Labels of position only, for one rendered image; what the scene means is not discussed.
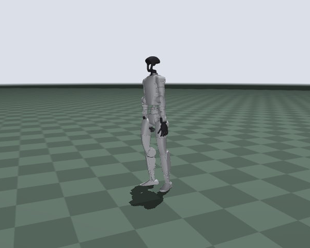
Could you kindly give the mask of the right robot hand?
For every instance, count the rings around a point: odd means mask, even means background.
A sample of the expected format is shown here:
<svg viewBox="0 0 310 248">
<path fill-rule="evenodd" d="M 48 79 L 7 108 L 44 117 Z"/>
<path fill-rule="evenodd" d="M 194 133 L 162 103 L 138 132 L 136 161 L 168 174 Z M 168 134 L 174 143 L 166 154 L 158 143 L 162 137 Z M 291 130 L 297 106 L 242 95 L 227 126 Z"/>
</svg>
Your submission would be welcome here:
<svg viewBox="0 0 310 248">
<path fill-rule="evenodd" d="M 145 117 L 145 116 L 143 116 L 143 119 L 146 119 L 146 117 Z M 153 127 L 149 128 L 149 129 L 151 130 L 150 132 L 155 131 L 155 129 L 154 129 Z"/>
</svg>

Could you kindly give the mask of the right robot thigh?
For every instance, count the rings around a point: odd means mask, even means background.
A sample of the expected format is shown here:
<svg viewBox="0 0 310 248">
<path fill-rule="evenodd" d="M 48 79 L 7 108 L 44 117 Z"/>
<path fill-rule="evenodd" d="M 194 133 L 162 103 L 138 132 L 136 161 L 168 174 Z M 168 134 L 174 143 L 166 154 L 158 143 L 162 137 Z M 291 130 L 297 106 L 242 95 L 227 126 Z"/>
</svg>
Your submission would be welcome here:
<svg viewBox="0 0 310 248">
<path fill-rule="evenodd" d="M 143 119 L 142 125 L 141 125 L 141 140 L 142 140 L 142 145 L 144 148 L 144 151 L 149 157 L 154 157 L 156 155 L 156 150 L 152 147 L 149 147 L 150 141 L 151 141 L 151 130 L 149 128 L 153 127 L 149 123 L 149 119 Z"/>
</svg>

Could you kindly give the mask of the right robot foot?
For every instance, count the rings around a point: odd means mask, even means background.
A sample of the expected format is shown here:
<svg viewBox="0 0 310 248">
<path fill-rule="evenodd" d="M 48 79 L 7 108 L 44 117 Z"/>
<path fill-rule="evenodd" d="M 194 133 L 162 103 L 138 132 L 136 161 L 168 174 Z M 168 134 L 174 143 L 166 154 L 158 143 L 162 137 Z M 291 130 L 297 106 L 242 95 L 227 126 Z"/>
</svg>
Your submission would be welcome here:
<svg viewBox="0 0 310 248">
<path fill-rule="evenodd" d="M 153 181 L 148 180 L 148 181 L 146 181 L 146 182 L 144 182 L 144 183 L 142 183 L 140 185 L 146 186 L 146 185 L 155 185 L 155 184 L 159 184 L 159 181 L 157 179 L 155 179 Z"/>
</svg>

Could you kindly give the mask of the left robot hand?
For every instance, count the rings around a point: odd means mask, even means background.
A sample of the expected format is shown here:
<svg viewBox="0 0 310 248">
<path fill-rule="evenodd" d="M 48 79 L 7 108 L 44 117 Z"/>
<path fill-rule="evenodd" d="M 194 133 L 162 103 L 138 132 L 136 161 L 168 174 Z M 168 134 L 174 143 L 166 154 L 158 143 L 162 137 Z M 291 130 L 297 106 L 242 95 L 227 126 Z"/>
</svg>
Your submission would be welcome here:
<svg viewBox="0 0 310 248">
<path fill-rule="evenodd" d="M 160 118 L 160 123 L 161 123 L 161 128 L 160 128 L 160 130 L 158 131 L 158 134 L 159 134 L 160 131 L 161 131 L 160 137 L 161 137 L 162 135 L 163 135 L 163 136 L 168 135 L 168 127 L 167 127 L 167 125 L 166 125 L 167 121 L 166 121 L 166 122 L 163 122 L 162 117 L 161 117 L 161 118 Z"/>
</svg>

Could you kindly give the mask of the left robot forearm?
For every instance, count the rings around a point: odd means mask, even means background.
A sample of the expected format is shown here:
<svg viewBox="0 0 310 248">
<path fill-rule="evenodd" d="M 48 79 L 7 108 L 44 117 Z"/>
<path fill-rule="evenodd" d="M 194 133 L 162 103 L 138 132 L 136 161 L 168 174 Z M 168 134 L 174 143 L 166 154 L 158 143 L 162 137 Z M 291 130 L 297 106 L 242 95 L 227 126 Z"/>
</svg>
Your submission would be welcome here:
<svg viewBox="0 0 310 248">
<path fill-rule="evenodd" d="M 159 104 L 159 116 L 160 118 L 162 117 L 163 122 L 166 122 L 166 112 L 165 112 L 165 107 L 166 107 L 166 103 L 165 103 L 165 99 L 163 96 L 160 97 L 160 102 L 161 104 Z"/>
</svg>

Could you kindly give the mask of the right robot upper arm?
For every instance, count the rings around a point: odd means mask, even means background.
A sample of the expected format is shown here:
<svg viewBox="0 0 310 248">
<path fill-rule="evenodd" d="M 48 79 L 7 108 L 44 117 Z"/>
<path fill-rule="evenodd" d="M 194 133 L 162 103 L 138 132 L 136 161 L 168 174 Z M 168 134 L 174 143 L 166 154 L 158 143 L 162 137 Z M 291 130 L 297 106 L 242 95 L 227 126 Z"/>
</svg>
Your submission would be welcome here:
<svg viewBox="0 0 310 248">
<path fill-rule="evenodd" d="M 141 98 L 141 101 L 143 103 L 146 103 L 146 99 L 145 99 L 145 89 L 144 89 L 144 82 L 145 82 L 145 79 L 143 79 L 143 93 L 144 93 L 144 97 Z"/>
</svg>

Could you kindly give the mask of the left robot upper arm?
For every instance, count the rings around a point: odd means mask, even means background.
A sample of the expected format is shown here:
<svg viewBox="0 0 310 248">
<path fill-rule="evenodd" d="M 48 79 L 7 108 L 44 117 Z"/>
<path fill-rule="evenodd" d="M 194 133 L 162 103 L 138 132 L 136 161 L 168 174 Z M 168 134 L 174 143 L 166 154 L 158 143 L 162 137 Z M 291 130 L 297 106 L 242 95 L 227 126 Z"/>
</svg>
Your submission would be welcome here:
<svg viewBox="0 0 310 248">
<path fill-rule="evenodd" d="M 163 96 L 165 98 L 165 77 L 163 76 L 156 76 L 156 83 L 158 85 L 158 93 L 159 96 L 156 97 L 156 102 L 160 102 L 160 97 Z"/>
</svg>

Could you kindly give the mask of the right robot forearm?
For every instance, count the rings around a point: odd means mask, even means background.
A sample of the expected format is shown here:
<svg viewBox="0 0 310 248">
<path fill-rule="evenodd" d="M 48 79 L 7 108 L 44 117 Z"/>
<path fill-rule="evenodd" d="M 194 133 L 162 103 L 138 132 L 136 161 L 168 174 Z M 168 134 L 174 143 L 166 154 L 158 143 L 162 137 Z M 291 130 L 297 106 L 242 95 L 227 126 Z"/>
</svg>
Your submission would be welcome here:
<svg viewBox="0 0 310 248">
<path fill-rule="evenodd" d="M 146 103 L 143 103 L 142 102 L 142 107 L 143 107 L 143 110 L 142 110 L 142 114 L 143 116 L 145 116 L 146 118 L 148 118 L 148 105 Z"/>
</svg>

